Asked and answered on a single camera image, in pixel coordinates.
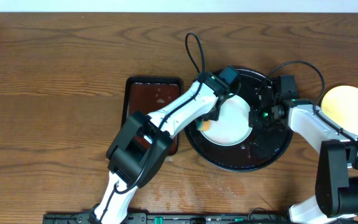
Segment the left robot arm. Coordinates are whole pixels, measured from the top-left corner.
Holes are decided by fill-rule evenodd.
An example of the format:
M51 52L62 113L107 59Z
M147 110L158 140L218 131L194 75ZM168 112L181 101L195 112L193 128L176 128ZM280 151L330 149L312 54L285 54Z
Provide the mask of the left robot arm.
M217 108L237 82L237 73L201 73L182 96L162 109L130 115L110 145L109 182L90 223L120 223L137 189L161 168L173 138L188 124Z

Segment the yellow plate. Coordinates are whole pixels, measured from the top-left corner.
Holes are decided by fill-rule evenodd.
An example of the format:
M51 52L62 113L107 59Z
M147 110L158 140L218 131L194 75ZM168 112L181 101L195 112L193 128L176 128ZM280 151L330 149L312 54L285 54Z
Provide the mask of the yellow plate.
M349 85L332 88L324 95L321 109L340 127L358 136L358 88Z

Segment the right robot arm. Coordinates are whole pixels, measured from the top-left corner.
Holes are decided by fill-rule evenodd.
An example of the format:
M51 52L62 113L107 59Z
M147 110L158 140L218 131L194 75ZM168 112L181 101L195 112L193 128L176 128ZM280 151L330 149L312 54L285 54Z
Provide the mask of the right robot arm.
M341 128L311 100L287 95L251 107L251 127L282 126L319 154L314 196L289 208L293 223L354 223L358 216L358 136Z

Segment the green scrub sponge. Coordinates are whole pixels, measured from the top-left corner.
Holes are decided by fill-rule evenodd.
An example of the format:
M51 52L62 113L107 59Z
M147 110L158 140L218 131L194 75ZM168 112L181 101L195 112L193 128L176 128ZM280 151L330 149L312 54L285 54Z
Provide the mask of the green scrub sponge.
M196 120L196 129L198 131L207 131L210 129L210 120Z

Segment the light green plate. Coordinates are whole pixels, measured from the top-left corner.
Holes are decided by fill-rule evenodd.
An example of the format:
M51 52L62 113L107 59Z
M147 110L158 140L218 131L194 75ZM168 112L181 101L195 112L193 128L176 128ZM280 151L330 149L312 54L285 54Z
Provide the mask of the light green plate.
M210 129L200 132L208 141L220 146L239 144L252 132L249 111L250 106L243 98L233 96L220 107L219 119L210 120Z

